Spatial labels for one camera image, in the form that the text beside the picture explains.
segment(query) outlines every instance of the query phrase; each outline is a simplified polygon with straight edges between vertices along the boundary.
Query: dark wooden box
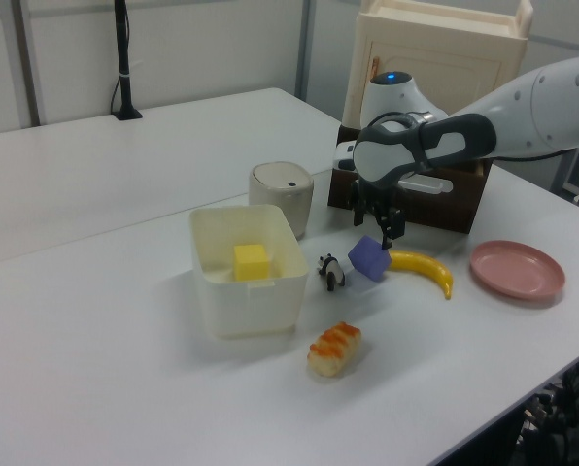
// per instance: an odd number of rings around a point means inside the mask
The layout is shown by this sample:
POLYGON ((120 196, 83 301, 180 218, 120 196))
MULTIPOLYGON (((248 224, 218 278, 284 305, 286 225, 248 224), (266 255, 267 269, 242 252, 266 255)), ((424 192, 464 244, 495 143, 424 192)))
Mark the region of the dark wooden box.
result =
MULTIPOLYGON (((357 135, 358 131, 342 126, 337 144, 352 141, 357 135)), ((468 233, 473 226, 491 165, 490 160, 477 160, 423 173, 450 180, 454 189, 440 194, 400 190, 396 193, 395 206, 404 211, 407 221, 468 233)), ((328 205, 350 209, 351 184, 357 177, 354 172, 333 169, 328 205)))

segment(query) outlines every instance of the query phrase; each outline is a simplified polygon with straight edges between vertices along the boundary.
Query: purple cube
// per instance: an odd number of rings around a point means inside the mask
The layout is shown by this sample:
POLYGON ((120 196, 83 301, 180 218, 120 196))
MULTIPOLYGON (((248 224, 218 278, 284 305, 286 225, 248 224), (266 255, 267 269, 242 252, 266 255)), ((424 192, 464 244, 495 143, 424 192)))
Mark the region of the purple cube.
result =
POLYGON ((377 282, 391 264, 388 250, 373 238, 363 236, 348 253, 350 262, 359 272, 377 282))

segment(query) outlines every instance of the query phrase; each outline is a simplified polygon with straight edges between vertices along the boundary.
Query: pink plate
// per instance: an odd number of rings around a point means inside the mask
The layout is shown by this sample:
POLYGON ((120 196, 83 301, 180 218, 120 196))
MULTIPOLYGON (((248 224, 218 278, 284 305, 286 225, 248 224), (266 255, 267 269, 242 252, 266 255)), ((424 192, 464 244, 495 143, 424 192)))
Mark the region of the pink plate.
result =
POLYGON ((488 241, 471 254, 471 270, 489 287, 519 299, 545 299, 565 284, 562 267, 541 250, 512 241, 488 241))

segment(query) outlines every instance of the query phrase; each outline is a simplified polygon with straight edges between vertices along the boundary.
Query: black pole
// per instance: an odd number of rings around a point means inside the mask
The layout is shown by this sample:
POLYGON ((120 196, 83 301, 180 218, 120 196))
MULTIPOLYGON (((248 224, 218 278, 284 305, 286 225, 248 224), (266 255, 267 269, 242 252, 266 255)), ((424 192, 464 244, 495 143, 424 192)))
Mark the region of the black pole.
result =
POLYGON ((127 56, 127 25, 125 0, 115 0, 115 24, 117 27, 117 52, 119 54, 119 85, 121 87, 121 110, 113 115, 121 121, 142 118, 132 105, 130 90, 130 65, 127 56))

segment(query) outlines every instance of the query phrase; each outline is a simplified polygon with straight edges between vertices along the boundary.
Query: cable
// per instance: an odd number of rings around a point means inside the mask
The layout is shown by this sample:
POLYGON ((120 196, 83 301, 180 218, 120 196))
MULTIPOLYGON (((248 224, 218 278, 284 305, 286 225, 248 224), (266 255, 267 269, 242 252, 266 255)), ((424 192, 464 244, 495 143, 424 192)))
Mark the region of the cable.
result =
MULTIPOLYGON (((130 47, 130 17, 127 14, 127 5, 123 4, 123 10, 125 11, 125 48, 129 49, 130 47)), ((121 84, 121 76, 117 78, 117 82, 115 83, 115 88, 113 89, 113 97, 111 97, 111 109, 108 112, 109 115, 113 113, 113 106, 115 105, 115 96, 117 95, 117 89, 121 84)))
POLYGON ((538 155, 537 157, 530 158, 517 158, 517 157, 495 157, 493 160, 499 160, 501 162, 537 162, 538 160, 546 160, 547 158, 558 157, 564 155, 566 152, 570 152, 572 149, 560 150, 559 152, 549 153, 547 155, 538 155))

